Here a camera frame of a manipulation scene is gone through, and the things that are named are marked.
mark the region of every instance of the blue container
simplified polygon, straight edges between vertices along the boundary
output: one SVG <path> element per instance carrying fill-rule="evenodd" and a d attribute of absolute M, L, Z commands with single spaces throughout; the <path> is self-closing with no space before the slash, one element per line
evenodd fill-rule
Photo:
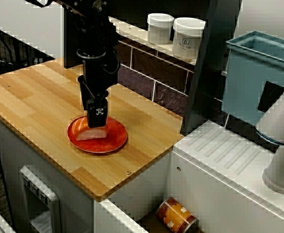
<path fill-rule="evenodd" d="M 222 110 L 255 125 L 266 81 L 284 87 L 284 40 L 254 31 L 226 43 L 231 53 Z"/>

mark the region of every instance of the robotic arm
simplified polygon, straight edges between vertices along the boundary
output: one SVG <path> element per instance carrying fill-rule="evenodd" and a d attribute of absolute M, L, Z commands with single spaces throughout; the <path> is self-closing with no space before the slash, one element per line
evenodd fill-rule
<path fill-rule="evenodd" d="M 87 111 L 89 128 L 103 127 L 108 117 L 107 89 L 117 84 L 120 61 L 116 27 L 110 23 L 107 2 L 101 0 L 48 0 L 42 5 L 37 0 L 25 0 L 39 7 L 53 1 L 62 5 L 75 19 L 79 32 L 77 55 L 83 62 L 83 75 L 79 76 L 83 108 Z"/>

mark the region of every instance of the orange plate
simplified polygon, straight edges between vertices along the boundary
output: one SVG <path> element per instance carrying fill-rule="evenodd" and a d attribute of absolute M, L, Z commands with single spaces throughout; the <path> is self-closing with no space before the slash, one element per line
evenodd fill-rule
<path fill-rule="evenodd" d="M 70 142 L 77 148 L 92 153 L 107 153 L 120 148 L 126 142 L 127 131 L 125 127 L 111 117 L 108 117 L 107 120 L 107 126 L 109 128 L 107 137 L 77 141 L 72 133 L 72 125 L 75 121 L 84 117 L 87 116 L 82 116 L 72 121 L 67 131 Z"/>

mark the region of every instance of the salmon nigiri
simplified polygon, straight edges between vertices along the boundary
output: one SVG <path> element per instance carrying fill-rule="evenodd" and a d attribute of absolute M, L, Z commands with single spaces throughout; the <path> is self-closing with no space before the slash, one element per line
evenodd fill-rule
<path fill-rule="evenodd" d="M 77 141 L 95 138 L 105 138 L 109 132 L 108 126 L 98 128 L 88 128 L 87 117 L 78 119 L 72 125 L 72 134 Z"/>

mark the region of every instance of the white container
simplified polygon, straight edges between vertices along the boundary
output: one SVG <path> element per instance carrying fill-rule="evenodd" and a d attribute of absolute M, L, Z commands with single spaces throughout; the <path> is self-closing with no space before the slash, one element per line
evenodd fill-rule
<path fill-rule="evenodd" d="M 196 59 L 200 47 L 205 21 L 197 18 L 177 18 L 174 21 L 172 53 L 185 59 Z"/>
<path fill-rule="evenodd" d="M 148 41 L 156 45 L 166 45 L 170 40 L 174 18 L 167 14 L 152 13 L 147 17 Z"/>

